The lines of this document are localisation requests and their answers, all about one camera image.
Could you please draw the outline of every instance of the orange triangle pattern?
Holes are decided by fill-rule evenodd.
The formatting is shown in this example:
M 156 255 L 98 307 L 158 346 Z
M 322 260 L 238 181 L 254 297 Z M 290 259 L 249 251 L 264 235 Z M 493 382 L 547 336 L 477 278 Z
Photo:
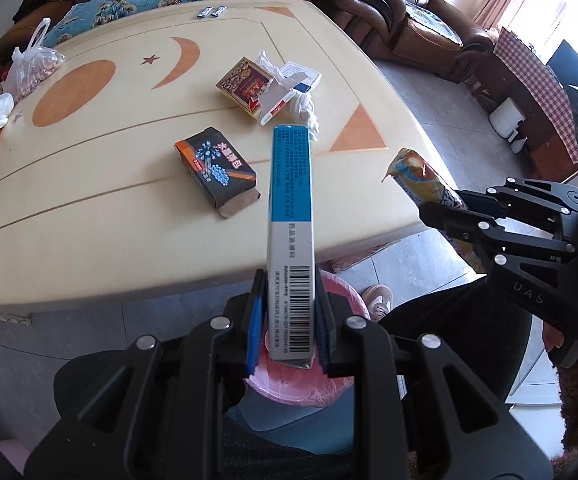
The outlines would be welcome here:
M 364 106 L 358 105 L 346 126 L 338 135 L 330 152 L 383 150 L 387 147 Z
M 295 18 L 291 10 L 287 7 L 256 7 L 256 9 L 268 10 L 269 12 L 275 12 L 276 14 L 287 16 L 288 18 Z

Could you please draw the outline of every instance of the black box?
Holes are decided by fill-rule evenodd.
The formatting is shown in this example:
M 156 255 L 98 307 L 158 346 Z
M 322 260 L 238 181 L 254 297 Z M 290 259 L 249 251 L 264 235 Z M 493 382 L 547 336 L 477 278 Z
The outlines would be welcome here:
M 176 142 L 176 148 L 189 173 L 224 218 L 260 198 L 256 172 L 215 128 Z

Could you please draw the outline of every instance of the barcode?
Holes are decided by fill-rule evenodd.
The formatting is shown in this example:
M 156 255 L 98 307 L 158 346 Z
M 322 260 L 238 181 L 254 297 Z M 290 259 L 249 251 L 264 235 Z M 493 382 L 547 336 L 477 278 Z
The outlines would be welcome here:
M 289 352 L 311 352 L 311 273 L 289 266 Z

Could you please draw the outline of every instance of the star pattern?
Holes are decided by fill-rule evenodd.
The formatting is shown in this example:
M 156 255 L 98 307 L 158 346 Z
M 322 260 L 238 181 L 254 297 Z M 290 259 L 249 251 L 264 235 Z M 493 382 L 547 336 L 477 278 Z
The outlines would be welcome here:
M 142 59 L 143 59 L 144 61 L 141 63 L 141 65 L 144 65 L 144 64 L 147 64 L 147 63 L 149 63 L 150 65 L 153 65 L 153 62 L 154 62 L 155 60 L 157 60 L 157 59 L 160 59 L 160 58 L 157 57 L 157 56 L 155 56 L 155 55 L 153 55 L 153 56 L 150 56 L 150 57 L 143 57 Z

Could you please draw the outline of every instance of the silver screw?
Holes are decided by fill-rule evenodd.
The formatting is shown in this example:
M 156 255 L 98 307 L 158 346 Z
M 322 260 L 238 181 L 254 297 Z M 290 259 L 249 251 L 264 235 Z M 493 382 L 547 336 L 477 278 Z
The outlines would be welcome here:
M 151 350 L 156 345 L 156 338 L 152 335 L 141 335 L 135 345 L 140 350 Z
M 215 330 L 226 330 L 231 326 L 231 320 L 228 317 L 216 316 L 211 319 L 211 328 Z
M 361 330 L 367 326 L 367 320 L 360 316 L 349 316 L 346 325 L 353 330 Z
M 440 348 L 440 345 L 442 344 L 441 339 L 435 335 L 435 334 L 424 334 L 422 336 L 422 344 L 426 347 L 426 348 L 430 348 L 431 350 L 434 350 L 436 348 Z

